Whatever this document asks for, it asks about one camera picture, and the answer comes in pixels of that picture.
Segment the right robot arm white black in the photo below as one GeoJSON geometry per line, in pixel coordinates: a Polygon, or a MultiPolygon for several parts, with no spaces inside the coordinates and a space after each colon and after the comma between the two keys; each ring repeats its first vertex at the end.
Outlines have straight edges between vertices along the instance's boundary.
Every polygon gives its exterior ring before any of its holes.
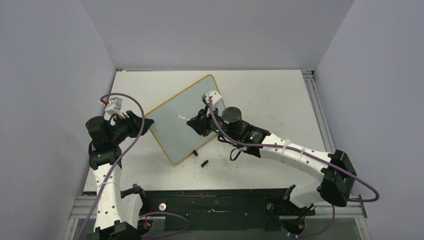
{"type": "Polygon", "coordinates": [[[208,111],[208,107],[200,109],[186,123],[198,135],[221,134],[243,153],[281,162],[314,178],[289,187],[282,201],[287,213],[296,214],[318,202],[337,207],[345,207],[349,202],[357,173],[344,151],[323,152],[294,144],[243,120],[237,107],[228,107],[221,115],[217,110],[213,114],[208,111]]]}

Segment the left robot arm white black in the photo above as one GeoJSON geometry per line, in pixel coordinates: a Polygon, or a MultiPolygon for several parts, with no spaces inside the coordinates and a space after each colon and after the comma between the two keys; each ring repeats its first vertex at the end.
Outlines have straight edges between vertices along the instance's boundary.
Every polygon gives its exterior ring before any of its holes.
{"type": "Polygon", "coordinates": [[[89,119],[85,126],[91,137],[89,166],[96,184],[95,223],[88,240],[140,240],[139,216],[149,210],[145,191],[136,183],[121,190],[122,150],[126,138],[144,135],[154,120],[142,118],[131,110],[114,113],[109,120],[102,116],[89,119]]]}

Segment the yellow framed whiteboard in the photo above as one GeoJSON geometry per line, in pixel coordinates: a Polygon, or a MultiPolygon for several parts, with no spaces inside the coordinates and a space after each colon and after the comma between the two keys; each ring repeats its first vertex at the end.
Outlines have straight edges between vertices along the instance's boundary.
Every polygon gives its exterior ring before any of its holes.
{"type": "Polygon", "coordinates": [[[149,130],[173,165],[178,165],[194,150],[217,136],[213,132],[206,137],[200,136],[187,126],[186,121],[176,117],[177,115],[188,119],[195,117],[200,109],[205,108],[202,95],[209,89],[220,93],[212,74],[207,74],[192,83],[146,115],[148,119],[154,120],[149,130]]]}

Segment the black white marker pen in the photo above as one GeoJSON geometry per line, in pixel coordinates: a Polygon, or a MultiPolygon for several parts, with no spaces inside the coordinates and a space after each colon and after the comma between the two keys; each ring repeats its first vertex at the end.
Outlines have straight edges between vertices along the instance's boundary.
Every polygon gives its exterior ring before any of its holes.
{"type": "Polygon", "coordinates": [[[180,115],[176,115],[176,117],[179,118],[179,119],[181,119],[181,120],[184,120],[184,121],[189,121],[190,120],[189,118],[186,118],[186,117],[183,117],[183,116],[180,116],[180,115]]]}

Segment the black marker cap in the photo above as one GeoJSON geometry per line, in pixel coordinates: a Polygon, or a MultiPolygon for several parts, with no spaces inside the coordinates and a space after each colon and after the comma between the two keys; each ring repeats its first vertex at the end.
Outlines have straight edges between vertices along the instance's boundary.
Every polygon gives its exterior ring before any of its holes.
{"type": "Polygon", "coordinates": [[[207,164],[209,163],[209,160],[205,160],[202,164],[201,167],[204,168],[207,164]]]}

